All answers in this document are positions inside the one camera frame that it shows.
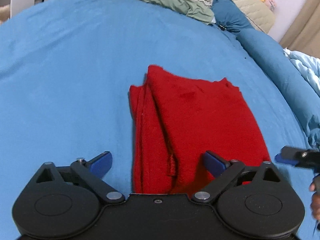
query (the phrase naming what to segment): metal screw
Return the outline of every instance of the metal screw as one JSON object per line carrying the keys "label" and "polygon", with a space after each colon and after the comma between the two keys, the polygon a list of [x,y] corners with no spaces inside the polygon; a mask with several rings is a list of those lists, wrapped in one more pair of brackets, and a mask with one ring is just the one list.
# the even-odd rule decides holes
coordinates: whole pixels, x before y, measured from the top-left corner
{"label": "metal screw", "polygon": [[110,200],[117,200],[117,199],[122,198],[122,194],[117,191],[111,191],[107,194],[107,198]]}
{"label": "metal screw", "polygon": [[153,202],[156,203],[156,204],[161,204],[162,200],[161,199],[155,199]]}
{"label": "metal screw", "polygon": [[83,157],[78,157],[76,160],[77,160],[77,162],[80,162],[80,163],[81,163],[81,162],[84,161],[84,158],[83,158]]}
{"label": "metal screw", "polygon": [[205,191],[199,191],[199,192],[195,193],[195,198],[200,199],[200,200],[206,200],[206,199],[210,198],[210,194]]}

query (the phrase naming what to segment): blanket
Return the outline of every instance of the blanket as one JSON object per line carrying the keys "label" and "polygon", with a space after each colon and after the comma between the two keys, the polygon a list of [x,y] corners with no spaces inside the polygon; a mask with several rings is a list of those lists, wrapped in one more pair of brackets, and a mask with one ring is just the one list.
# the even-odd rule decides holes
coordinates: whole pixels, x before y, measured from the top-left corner
{"label": "blanket", "polygon": [[203,3],[194,0],[142,0],[153,4],[161,5],[175,12],[201,21],[205,24],[216,22],[212,10],[204,6]]}
{"label": "blanket", "polygon": [[309,85],[320,97],[320,59],[299,51],[290,51],[287,48],[283,51],[284,55],[300,72],[304,80],[309,83]]}
{"label": "blanket", "polygon": [[[0,37],[0,155],[5,163],[0,239],[20,236],[11,207],[46,161],[66,166],[108,150],[113,164],[103,180],[126,197],[132,192],[134,135],[127,95],[130,85],[143,84],[150,63],[193,79],[226,77],[239,87],[272,160],[285,145],[306,147],[279,89],[235,35],[215,25],[138,0],[49,0],[1,25]],[[271,52],[269,58],[277,61]],[[303,86],[297,89],[308,94]],[[310,240],[313,173],[277,165],[306,207],[298,237]],[[8,176],[12,171],[19,172]],[[319,232],[314,239],[319,240]]]}
{"label": "blanket", "polygon": [[133,183],[136,193],[188,193],[213,177],[201,156],[259,166],[270,160],[253,114],[238,87],[182,78],[151,65],[145,84],[130,87],[136,125]]}

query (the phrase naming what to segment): green cloth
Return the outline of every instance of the green cloth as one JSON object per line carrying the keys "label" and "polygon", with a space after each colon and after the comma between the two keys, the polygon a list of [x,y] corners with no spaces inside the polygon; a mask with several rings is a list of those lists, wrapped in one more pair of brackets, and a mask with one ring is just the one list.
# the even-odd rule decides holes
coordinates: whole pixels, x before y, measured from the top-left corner
{"label": "green cloth", "polygon": [[184,14],[206,24],[215,23],[212,10],[204,4],[194,0],[142,0],[148,3],[154,3],[173,11]]}

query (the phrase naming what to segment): blue gripper pad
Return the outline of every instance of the blue gripper pad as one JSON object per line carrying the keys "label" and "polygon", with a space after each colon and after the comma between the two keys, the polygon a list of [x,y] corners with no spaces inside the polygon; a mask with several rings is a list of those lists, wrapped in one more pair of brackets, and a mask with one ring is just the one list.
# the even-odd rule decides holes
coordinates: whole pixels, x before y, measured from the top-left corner
{"label": "blue gripper pad", "polygon": [[292,165],[292,166],[295,166],[295,165],[297,165],[299,163],[296,160],[283,159],[282,156],[281,156],[281,153],[279,153],[279,154],[277,154],[275,156],[275,161],[278,162],[278,163],[285,163],[285,164],[289,164],[289,165]]}
{"label": "blue gripper pad", "polygon": [[111,169],[111,166],[112,154],[109,152],[92,163],[89,167],[89,170],[99,179],[102,179],[103,176]]}
{"label": "blue gripper pad", "polygon": [[203,154],[202,160],[206,169],[215,178],[219,177],[227,168],[223,162],[219,161],[217,158],[215,158],[208,152],[205,152]]}

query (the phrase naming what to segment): light blue comforter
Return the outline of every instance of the light blue comforter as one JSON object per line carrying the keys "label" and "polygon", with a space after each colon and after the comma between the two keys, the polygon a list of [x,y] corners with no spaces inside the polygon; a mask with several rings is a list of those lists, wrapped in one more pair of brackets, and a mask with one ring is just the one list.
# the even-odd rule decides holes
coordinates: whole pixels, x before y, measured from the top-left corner
{"label": "light blue comforter", "polygon": [[284,55],[289,58],[301,76],[320,97],[320,59],[299,51],[290,51],[289,49],[284,49],[283,51]]}
{"label": "light blue comforter", "polygon": [[[138,0],[50,0],[1,25],[0,39],[0,239],[19,235],[12,205],[45,161],[69,165],[109,150],[114,162],[104,180],[131,192],[128,90],[142,84],[149,64],[239,86],[272,159],[285,145],[308,145],[283,95],[233,34],[169,9]],[[313,239],[313,174],[279,168],[306,207],[299,236]]]}

